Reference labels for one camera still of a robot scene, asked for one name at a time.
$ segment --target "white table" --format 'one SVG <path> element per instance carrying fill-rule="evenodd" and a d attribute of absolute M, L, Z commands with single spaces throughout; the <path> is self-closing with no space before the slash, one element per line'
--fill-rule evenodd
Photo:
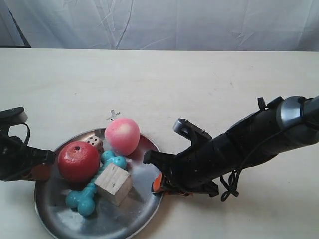
<path fill-rule="evenodd" d="M 178 117 L 217 136 L 256 111 L 257 97 L 319 93 L 319 53 L 311 52 L 0 49 L 0 72 L 0 109 L 24 106 L 29 145 L 51 150 L 105 127 L 115 109 L 162 151 L 178 153 L 189 146 L 172 131 Z M 24 138 L 25 129 L 11 134 Z M 135 238 L 318 238 L 318 167 L 315 145 L 244 170 L 238 198 L 167 196 Z M 51 238 L 35 213 L 33 187 L 0 182 L 2 239 Z"/>

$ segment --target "blue bone toy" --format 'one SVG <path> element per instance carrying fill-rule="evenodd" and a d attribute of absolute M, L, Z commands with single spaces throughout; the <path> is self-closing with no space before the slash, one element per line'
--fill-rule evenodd
<path fill-rule="evenodd" d="M 65 203 L 68 207 L 77 208 L 79 214 L 84 217 L 92 214 L 95 210 L 95 202 L 93 200 L 94 194 L 97 192 L 97 188 L 94 184 L 95 180 L 110 163 L 113 163 L 122 169 L 125 169 L 127 164 L 124 157 L 116 157 L 112 151 L 105 151 L 101 156 L 101 161 L 103 165 L 91 182 L 81 192 L 71 191 L 65 199 Z"/>

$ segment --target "silver tray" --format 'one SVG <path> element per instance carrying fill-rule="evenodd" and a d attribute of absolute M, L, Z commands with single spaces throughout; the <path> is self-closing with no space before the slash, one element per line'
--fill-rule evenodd
<path fill-rule="evenodd" d="M 104 131 L 105 128 L 102 128 L 80 134 L 57 148 L 56 154 L 68 143 L 83 141 L 94 135 L 102 139 L 104 150 L 109 150 Z M 138 148 L 127 157 L 127 170 L 132 174 L 133 189 L 119 207 L 96 195 L 96 211 L 87 218 L 65 204 L 65 197 L 70 190 L 82 190 L 85 185 L 67 183 L 60 176 L 57 165 L 54 165 L 51 179 L 35 184 L 35 209 L 43 226 L 56 239 L 132 238 L 150 221 L 163 197 L 151 192 L 152 182 L 160 172 L 151 164 L 143 164 L 144 153 L 150 149 L 159 151 L 141 135 Z"/>

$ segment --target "red ball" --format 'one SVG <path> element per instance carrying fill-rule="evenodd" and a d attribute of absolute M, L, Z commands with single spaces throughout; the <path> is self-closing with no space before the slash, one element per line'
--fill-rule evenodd
<path fill-rule="evenodd" d="M 123 156 L 134 152 L 140 142 L 140 129 L 129 118 L 114 120 L 105 130 L 105 139 L 114 151 Z"/>
<path fill-rule="evenodd" d="M 100 168 L 98 150 L 86 142 L 72 142 L 66 145 L 58 156 L 61 176 L 72 183 L 87 182 Z"/>

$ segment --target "wooden dice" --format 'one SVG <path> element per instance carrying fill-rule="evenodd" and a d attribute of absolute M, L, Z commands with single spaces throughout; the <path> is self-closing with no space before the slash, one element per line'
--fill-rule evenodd
<path fill-rule="evenodd" d="M 117 207 L 125 199 L 133 186 L 129 172 L 110 163 L 95 180 L 98 193 Z"/>
<path fill-rule="evenodd" d="M 100 155 L 104 152 L 103 142 L 99 137 L 91 136 L 91 137 L 88 137 L 84 142 L 87 142 L 90 145 L 92 145 L 93 147 L 95 147 L 99 151 Z"/>

